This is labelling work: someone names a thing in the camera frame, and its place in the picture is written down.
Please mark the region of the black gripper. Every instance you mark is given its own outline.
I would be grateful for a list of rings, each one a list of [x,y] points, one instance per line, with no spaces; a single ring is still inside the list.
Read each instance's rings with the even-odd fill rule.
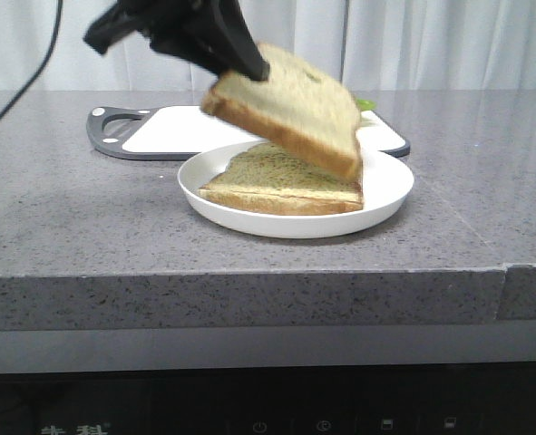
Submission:
[[[156,53],[180,58],[215,75],[228,70],[255,82],[270,73],[250,35],[238,1],[209,1],[209,46],[190,34],[188,26],[198,17],[202,1],[116,1],[86,31],[83,40],[95,52],[105,54],[123,38],[138,33]]]

